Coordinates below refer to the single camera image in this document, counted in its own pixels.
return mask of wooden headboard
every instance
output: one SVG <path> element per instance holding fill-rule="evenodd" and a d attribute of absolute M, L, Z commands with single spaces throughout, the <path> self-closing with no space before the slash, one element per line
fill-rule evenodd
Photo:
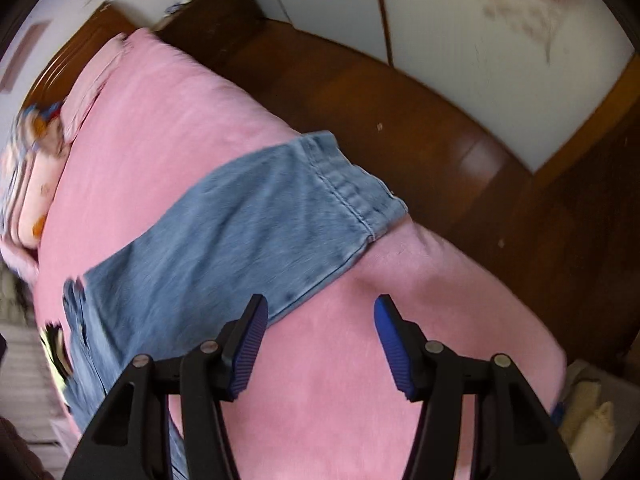
<path fill-rule="evenodd" d="M 103 3 L 38 76 L 23 107 L 38 104 L 44 108 L 62 101 L 82 69 L 107 41 L 120 32 L 131 34 L 136 29 L 112 3 Z"/>

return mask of wooden floor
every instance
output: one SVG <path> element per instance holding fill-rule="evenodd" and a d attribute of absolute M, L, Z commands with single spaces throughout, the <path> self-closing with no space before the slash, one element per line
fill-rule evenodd
<path fill-rule="evenodd" d="M 616 366 L 640 328 L 640 126 L 540 191 L 434 92 L 289 25 L 268 22 L 216 69 L 296 130 L 331 130 L 415 221 L 503 280 L 570 358 Z"/>

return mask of pink blanket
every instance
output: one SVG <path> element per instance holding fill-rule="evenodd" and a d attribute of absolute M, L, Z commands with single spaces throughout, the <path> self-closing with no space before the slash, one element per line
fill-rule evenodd
<path fill-rule="evenodd" d="M 297 135 L 232 83 L 146 30 L 107 81 L 60 180 L 34 290 L 63 321 L 62 284 L 142 234 L 209 171 Z M 225 405 L 243 480 L 401 478 L 419 405 L 394 386 L 373 325 L 377 295 L 462 355 L 506 352 L 550 408 L 564 354 L 484 269 L 409 217 L 343 277 L 267 330 L 249 389 Z M 172 399 L 180 423 L 179 399 Z M 469 476 L 472 405 L 457 478 Z"/>

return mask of metal screw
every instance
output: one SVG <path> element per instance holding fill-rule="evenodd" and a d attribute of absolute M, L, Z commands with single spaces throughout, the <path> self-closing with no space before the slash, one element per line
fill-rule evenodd
<path fill-rule="evenodd" d="M 205 354 L 213 354 L 213 352 L 218 350 L 218 343 L 213 341 L 213 339 L 209 339 L 200 345 L 200 351 Z"/>
<path fill-rule="evenodd" d="M 440 341 L 429 341 L 424 349 L 430 354 L 439 354 L 444 350 L 444 345 Z"/>
<path fill-rule="evenodd" d="M 143 368 L 149 364 L 149 356 L 146 354 L 139 354 L 133 358 L 133 365 L 136 368 Z"/>
<path fill-rule="evenodd" d="M 508 355 L 498 354 L 494 357 L 494 363 L 496 363 L 500 368 L 509 368 L 509 366 L 511 366 L 511 359 L 509 359 Z"/>

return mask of denim fabric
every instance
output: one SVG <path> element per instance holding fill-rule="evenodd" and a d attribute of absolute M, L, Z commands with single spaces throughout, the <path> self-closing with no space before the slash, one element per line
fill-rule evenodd
<path fill-rule="evenodd" d="M 406 206 L 340 152 L 328 132 L 238 158 L 204 177 L 159 221 L 68 280 L 74 374 L 66 401 L 81 430 L 130 360 L 180 356 L 237 319 L 253 293 L 270 323 L 346 272 Z M 172 427 L 174 472 L 186 476 Z"/>

